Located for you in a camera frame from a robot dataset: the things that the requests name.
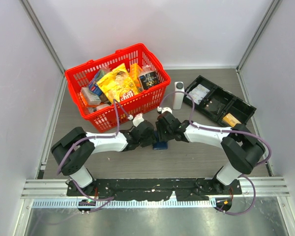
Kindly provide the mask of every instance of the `yellow snack bag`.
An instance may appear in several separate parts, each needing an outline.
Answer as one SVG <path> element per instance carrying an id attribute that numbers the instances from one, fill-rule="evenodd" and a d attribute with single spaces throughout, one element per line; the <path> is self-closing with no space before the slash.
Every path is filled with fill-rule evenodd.
<path id="1" fill-rule="evenodd" d="M 130 65 L 130 77 L 132 78 L 139 92 L 143 91 L 143 87 L 139 80 L 139 75 L 141 72 L 142 72 L 142 68 L 137 63 Z"/>
<path id="2" fill-rule="evenodd" d="M 113 103 L 113 99 L 120 102 L 139 94 L 139 91 L 133 80 L 130 78 L 124 63 L 105 74 L 97 82 L 97 85 L 111 103 Z"/>

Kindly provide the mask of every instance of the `packaged food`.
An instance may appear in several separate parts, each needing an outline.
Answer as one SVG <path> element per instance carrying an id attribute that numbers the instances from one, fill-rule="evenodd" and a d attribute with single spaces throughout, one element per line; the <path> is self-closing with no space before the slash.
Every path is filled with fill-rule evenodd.
<path id="1" fill-rule="evenodd" d="M 89 90 L 92 92 L 92 93 L 94 93 L 94 94 L 96 94 L 96 95 L 98 95 L 98 96 L 100 96 L 103 92 L 102 92 L 102 90 L 100 90 L 100 88 L 97 86 L 97 82 L 101 79 L 101 78 L 103 78 L 103 76 L 105 75 L 105 74 L 107 74 L 107 73 L 109 73 L 110 72 L 110 69 L 109 69 L 109 67 L 107 67 L 107 66 L 103 66 L 97 73 L 96 73 L 96 75 L 94 76 L 94 78 L 89 82 L 89 84 L 88 84 L 88 88 L 89 88 Z"/>
<path id="2" fill-rule="evenodd" d="M 87 107 L 95 107 L 101 103 L 99 96 L 92 93 L 88 87 L 81 88 L 81 99 Z"/>
<path id="3" fill-rule="evenodd" d="M 102 93 L 102 94 L 99 96 L 99 99 L 100 99 L 103 103 L 108 103 L 108 102 L 110 102 L 104 93 Z"/>
<path id="4" fill-rule="evenodd" d="M 104 75 L 104 77 L 97 82 L 97 85 L 111 103 L 113 99 L 120 102 L 139 94 L 124 63 Z"/>
<path id="5" fill-rule="evenodd" d="M 139 75 L 143 89 L 147 90 L 159 84 L 159 80 L 155 71 L 151 71 L 149 66 L 144 66 Z"/>
<path id="6" fill-rule="evenodd" d="M 137 63 L 130 65 L 130 77 L 132 78 L 139 92 L 143 91 L 143 87 L 139 79 L 139 75 L 141 72 L 142 68 Z"/>
<path id="7" fill-rule="evenodd" d="M 229 124 L 231 127 L 234 127 L 236 124 L 241 124 L 241 122 L 236 119 L 231 113 L 228 113 L 223 117 L 223 121 Z"/>
<path id="8" fill-rule="evenodd" d="M 105 107 L 109 107 L 109 106 L 110 106 L 110 105 L 108 105 L 108 104 L 103 104 L 103 105 L 97 106 L 97 107 L 96 107 L 96 110 L 99 111 L 100 109 L 103 109 L 103 108 L 105 108 Z"/>
<path id="9" fill-rule="evenodd" d="M 96 109 L 96 107 L 88 107 L 88 111 L 89 111 L 90 113 L 93 113 L 93 112 L 96 112 L 97 109 Z"/>
<path id="10" fill-rule="evenodd" d="M 192 97 L 194 102 L 199 105 L 208 92 L 210 92 L 209 89 L 207 89 L 203 85 L 198 84 L 198 86 L 196 86 L 193 90 L 189 92 L 189 95 Z"/>

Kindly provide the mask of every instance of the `plastic bag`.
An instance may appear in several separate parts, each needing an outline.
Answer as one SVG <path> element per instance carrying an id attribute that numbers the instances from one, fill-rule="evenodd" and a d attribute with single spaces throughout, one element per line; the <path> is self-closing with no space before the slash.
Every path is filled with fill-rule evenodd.
<path id="1" fill-rule="evenodd" d="M 156 71 L 152 71 L 151 66 L 149 65 L 142 67 L 142 72 L 139 75 L 139 79 L 144 90 L 159 84 Z"/>

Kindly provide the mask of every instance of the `gray table surface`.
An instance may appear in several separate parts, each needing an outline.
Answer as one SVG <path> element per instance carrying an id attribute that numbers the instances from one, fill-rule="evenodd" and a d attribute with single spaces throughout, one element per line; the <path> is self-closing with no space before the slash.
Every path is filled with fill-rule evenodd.
<path id="1" fill-rule="evenodd" d="M 202 69 L 202 70 L 168 70 L 171 84 L 166 93 L 174 90 L 174 82 L 183 81 L 185 87 L 198 76 L 202 75 L 210 81 L 243 98 L 243 93 L 234 69 Z M 164 105 L 171 106 L 171 98 Z M 182 108 L 174 111 L 180 121 L 189 118 L 191 108 L 183 104 Z M 144 118 L 155 124 L 156 110 L 144 114 Z M 218 126 L 203 114 L 195 111 L 193 120 L 204 125 Z M 84 120 L 78 108 L 73 103 L 68 91 L 65 92 L 57 121 L 53 144 L 73 128 L 81 126 L 85 131 L 96 133 L 89 121 Z M 132 126 L 127 122 L 121 126 L 128 129 Z M 253 130 L 252 123 L 247 127 Z M 159 177 L 213 177 L 227 162 L 222 149 L 200 143 L 184 143 L 169 141 L 167 150 L 153 150 L 152 147 L 137 148 L 129 152 L 105 152 L 92 155 L 86 162 L 86 167 L 95 178 L 159 178 Z M 62 174 L 56 176 L 57 163 L 50 154 L 44 178 L 67 178 Z M 256 167 L 251 176 L 268 176 L 265 165 Z"/>

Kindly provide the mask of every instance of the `blue object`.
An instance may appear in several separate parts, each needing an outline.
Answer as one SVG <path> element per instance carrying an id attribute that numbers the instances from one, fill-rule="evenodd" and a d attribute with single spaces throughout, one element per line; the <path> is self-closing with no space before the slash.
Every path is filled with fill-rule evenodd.
<path id="1" fill-rule="evenodd" d="M 92 81 L 88 84 L 89 90 L 92 93 L 96 94 L 97 96 L 100 96 L 103 93 L 102 90 L 100 90 L 100 88 L 97 86 L 97 81 L 99 81 L 104 75 L 105 75 L 105 72 L 102 70 L 99 70 L 94 76 L 94 78 L 92 79 Z"/>
<path id="2" fill-rule="evenodd" d="M 154 131 L 154 135 L 156 137 L 156 143 L 153 144 L 153 150 L 164 150 L 164 149 L 168 149 L 167 142 L 160 142 L 159 141 L 157 131 Z"/>

